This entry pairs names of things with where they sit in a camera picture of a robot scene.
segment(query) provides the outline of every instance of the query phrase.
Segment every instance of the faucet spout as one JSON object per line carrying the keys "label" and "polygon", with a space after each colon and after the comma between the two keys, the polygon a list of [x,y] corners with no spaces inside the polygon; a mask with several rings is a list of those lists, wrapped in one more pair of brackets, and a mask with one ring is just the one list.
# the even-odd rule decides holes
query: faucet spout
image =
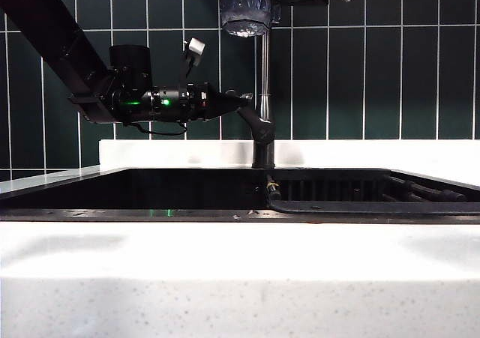
{"label": "faucet spout", "polygon": [[[264,120],[273,123],[272,96],[270,85],[270,34],[262,36],[262,93],[256,97],[256,113]],[[271,169],[275,167],[275,134],[268,144],[253,142],[253,168]]]}

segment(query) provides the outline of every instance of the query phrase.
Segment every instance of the white countertop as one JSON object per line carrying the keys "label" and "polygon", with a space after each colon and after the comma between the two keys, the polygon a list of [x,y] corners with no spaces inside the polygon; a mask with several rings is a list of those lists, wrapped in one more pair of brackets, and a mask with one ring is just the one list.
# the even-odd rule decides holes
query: white countertop
{"label": "white countertop", "polygon": [[478,337],[480,226],[0,223],[2,337]]}

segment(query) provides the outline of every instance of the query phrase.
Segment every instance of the black robotic arm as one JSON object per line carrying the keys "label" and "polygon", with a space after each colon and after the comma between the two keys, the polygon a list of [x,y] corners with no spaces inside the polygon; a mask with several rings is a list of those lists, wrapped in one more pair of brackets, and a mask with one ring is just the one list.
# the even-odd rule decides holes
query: black robotic arm
{"label": "black robotic arm", "polygon": [[238,111],[255,140],[267,144],[274,138],[273,123],[260,120],[248,106],[251,96],[218,93],[208,83],[187,84],[205,46],[198,40],[186,44],[179,85],[167,88],[152,83],[148,47],[110,47],[107,68],[62,0],[0,0],[0,7],[70,89],[70,101],[91,122],[182,125]]}

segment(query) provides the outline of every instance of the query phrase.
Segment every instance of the sink basin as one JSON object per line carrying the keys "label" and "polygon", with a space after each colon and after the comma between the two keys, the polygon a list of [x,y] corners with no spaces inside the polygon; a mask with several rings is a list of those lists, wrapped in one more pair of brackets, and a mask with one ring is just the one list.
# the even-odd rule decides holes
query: sink basin
{"label": "sink basin", "polygon": [[3,193],[0,208],[478,214],[480,188],[386,169],[125,169]]}

